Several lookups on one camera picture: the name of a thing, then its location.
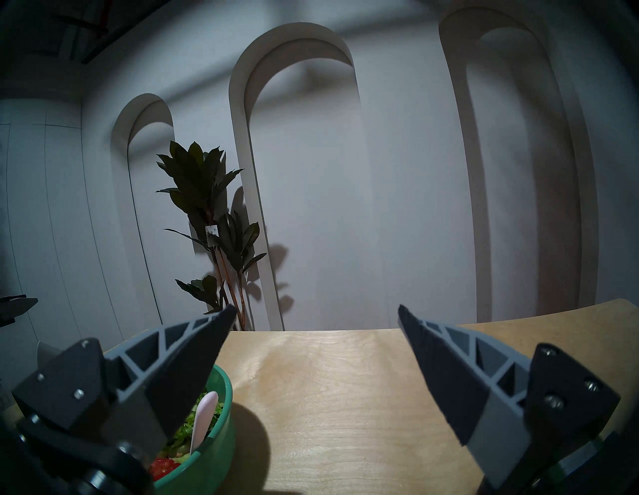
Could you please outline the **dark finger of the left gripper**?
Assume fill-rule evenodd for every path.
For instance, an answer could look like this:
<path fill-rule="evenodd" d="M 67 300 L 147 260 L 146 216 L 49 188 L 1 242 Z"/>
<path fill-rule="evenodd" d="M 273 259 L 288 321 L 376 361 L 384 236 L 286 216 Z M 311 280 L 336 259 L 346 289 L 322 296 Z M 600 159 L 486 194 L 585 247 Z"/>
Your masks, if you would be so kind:
<path fill-rule="evenodd" d="M 5 327 L 15 322 L 15 318 L 23 315 L 38 302 L 37 298 L 28 298 L 26 295 L 4 296 L 0 299 L 0 327 Z"/>

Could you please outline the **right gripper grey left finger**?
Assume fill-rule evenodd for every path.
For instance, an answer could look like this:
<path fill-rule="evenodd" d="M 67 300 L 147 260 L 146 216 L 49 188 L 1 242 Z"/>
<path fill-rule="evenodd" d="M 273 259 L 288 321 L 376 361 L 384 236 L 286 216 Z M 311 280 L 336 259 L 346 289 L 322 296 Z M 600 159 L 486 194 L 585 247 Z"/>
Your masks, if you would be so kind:
<path fill-rule="evenodd" d="M 121 456 L 127 443 L 152 459 L 202 392 L 236 314 L 230 305 L 106 353 L 96 338 L 78 340 L 13 389 L 20 432 L 71 458 Z"/>

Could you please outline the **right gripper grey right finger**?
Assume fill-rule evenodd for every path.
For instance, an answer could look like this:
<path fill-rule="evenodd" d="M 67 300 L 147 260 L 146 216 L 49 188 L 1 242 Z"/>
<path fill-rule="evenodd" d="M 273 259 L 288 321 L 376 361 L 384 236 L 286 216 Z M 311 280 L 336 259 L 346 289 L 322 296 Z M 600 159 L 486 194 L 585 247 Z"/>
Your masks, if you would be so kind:
<path fill-rule="evenodd" d="M 619 452 L 601 437 L 620 395 L 559 347 L 527 358 L 485 333 L 398 320 L 448 425 L 483 473 L 480 491 L 586 491 Z"/>

